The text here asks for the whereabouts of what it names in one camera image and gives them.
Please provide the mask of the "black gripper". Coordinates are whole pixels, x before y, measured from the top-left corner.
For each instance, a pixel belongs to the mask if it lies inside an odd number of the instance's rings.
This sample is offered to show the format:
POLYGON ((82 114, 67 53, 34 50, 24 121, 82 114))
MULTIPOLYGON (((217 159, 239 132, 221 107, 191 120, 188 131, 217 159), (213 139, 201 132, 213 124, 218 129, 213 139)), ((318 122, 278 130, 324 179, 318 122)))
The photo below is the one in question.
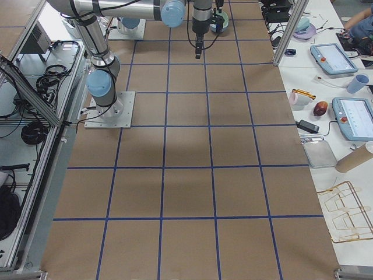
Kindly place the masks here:
POLYGON ((204 35, 209 31, 210 9, 193 8, 192 31, 195 33, 195 58, 200 59, 204 35))
POLYGON ((215 0, 216 10, 218 13, 222 13, 222 7, 224 5, 224 0, 215 0))

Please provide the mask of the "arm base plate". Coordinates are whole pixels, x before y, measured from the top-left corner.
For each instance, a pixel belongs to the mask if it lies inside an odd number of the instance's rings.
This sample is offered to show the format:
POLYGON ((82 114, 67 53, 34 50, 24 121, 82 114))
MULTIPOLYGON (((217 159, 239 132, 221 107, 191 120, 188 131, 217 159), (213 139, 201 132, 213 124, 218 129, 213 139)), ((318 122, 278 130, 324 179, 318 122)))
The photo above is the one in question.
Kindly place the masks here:
POLYGON ((116 102, 108 111, 102 107, 89 110, 84 126, 87 129, 128 129, 132 124, 134 103, 135 92, 119 92, 116 102))
POLYGON ((120 18, 113 18, 112 25, 108 32, 108 40, 143 40, 145 25, 146 20, 139 19, 137 26, 129 28, 121 22, 120 18))

